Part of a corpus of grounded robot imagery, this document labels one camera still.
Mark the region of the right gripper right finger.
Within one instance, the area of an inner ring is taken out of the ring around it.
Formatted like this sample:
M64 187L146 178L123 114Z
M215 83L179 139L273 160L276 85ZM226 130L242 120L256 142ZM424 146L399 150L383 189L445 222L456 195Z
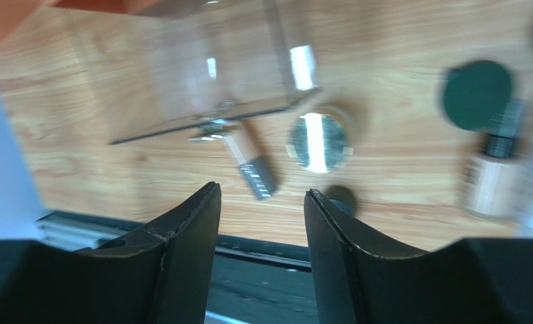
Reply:
M428 252L315 189L304 216L321 323L533 323L533 239L463 238Z

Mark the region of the orange makeup drawer box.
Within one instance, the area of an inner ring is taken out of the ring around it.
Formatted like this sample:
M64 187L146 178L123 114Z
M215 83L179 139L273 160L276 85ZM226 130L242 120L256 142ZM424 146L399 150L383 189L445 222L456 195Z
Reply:
M99 12L106 14L137 14L152 7L157 1L4 1L0 0L0 42L10 34L35 19L43 17L43 24L50 20L49 11L65 11L69 9Z

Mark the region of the BB cream foundation bottle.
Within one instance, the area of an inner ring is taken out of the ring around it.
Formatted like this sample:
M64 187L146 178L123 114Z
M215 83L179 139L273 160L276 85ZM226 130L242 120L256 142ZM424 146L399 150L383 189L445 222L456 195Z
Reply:
M518 146L528 110L527 101L511 101L470 157L460 200L462 209L469 214L495 221L513 217L515 185L522 162Z

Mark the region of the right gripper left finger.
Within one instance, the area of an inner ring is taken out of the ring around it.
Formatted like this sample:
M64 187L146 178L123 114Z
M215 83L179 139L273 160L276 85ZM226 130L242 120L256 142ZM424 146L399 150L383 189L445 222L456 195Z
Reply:
M0 323L202 323L221 214L207 183L145 223L164 244L68 252L0 240Z

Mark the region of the clear acrylic drawer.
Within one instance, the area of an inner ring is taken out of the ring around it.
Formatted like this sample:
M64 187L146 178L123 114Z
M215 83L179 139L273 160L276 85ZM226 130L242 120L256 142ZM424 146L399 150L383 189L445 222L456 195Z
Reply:
M109 144L289 111L313 96L303 1L169 1L134 15L69 10Z

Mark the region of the beige concealer tube grey cap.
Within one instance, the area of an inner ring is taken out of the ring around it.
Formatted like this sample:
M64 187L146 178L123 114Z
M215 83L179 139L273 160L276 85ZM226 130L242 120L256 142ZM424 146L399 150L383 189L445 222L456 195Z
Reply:
M276 177L250 127L240 122L225 135L227 148L258 200L272 197L277 190Z

